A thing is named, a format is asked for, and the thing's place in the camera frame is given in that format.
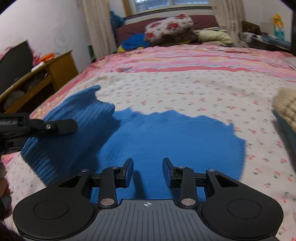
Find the white curtain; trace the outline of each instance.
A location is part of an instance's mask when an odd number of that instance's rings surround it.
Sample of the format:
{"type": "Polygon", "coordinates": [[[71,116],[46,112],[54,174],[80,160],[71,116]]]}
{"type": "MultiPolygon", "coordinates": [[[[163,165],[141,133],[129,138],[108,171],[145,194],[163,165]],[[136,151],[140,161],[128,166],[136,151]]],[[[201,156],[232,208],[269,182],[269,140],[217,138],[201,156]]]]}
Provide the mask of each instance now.
{"type": "Polygon", "coordinates": [[[227,30],[235,43],[239,42],[242,21],[245,20],[244,3],[242,0],[210,0],[213,13],[219,26],[227,30]]]}
{"type": "Polygon", "coordinates": [[[83,0],[91,45],[97,60],[116,49],[106,0],[83,0]]]}

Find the beige knit blanket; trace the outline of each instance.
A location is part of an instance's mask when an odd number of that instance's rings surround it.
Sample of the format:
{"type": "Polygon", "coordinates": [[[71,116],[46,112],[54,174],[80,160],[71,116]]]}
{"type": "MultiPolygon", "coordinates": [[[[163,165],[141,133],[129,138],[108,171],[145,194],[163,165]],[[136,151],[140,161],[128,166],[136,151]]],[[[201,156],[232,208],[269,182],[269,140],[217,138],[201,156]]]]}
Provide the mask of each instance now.
{"type": "Polygon", "coordinates": [[[296,89],[282,87],[272,106],[296,132],[296,89]]]}

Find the pink floral bedsheet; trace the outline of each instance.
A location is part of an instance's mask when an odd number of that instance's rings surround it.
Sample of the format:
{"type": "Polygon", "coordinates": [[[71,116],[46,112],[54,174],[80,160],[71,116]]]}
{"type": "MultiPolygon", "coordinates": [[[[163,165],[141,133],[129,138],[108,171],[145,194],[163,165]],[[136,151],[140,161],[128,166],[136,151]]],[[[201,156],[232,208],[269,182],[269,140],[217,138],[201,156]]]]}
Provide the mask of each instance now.
{"type": "MultiPolygon", "coordinates": [[[[211,45],[153,47],[111,55],[89,66],[31,117],[42,118],[67,96],[99,84],[97,98],[114,103],[116,110],[132,107],[148,114],[175,109],[189,116],[233,122],[236,135],[247,143],[241,181],[280,203],[284,221],[277,237],[294,241],[295,172],[271,112],[278,89],[296,83],[286,57],[290,55],[211,45]]],[[[44,188],[19,153],[3,161],[13,207],[44,188]]],[[[6,224],[15,228],[11,218],[6,224]]]]}

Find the metal screw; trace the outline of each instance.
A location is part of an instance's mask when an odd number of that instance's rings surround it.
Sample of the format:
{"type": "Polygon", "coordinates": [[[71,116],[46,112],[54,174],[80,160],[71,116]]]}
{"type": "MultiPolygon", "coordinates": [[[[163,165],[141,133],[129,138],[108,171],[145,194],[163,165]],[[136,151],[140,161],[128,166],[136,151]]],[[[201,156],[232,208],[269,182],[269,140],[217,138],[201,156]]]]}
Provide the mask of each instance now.
{"type": "Polygon", "coordinates": [[[115,203],[115,201],[111,198],[104,198],[100,201],[100,203],[104,206],[110,206],[112,205],[113,203],[115,203]]]}
{"type": "Polygon", "coordinates": [[[191,198],[184,198],[181,203],[185,206],[192,206],[195,204],[195,201],[191,198]]]}

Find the pillow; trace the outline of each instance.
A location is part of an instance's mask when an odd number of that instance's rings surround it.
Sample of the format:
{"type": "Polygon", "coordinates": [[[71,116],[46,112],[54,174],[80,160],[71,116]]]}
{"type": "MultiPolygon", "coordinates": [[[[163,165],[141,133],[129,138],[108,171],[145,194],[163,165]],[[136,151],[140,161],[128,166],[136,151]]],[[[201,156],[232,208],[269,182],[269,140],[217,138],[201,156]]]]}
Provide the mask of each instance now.
{"type": "Polygon", "coordinates": [[[224,31],[201,30],[198,34],[198,42],[220,41],[225,45],[232,44],[232,38],[224,31]]]}
{"type": "Polygon", "coordinates": [[[172,36],[193,31],[193,20],[187,14],[169,17],[150,23],[145,28],[146,41],[153,45],[171,39],[172,36]]]}

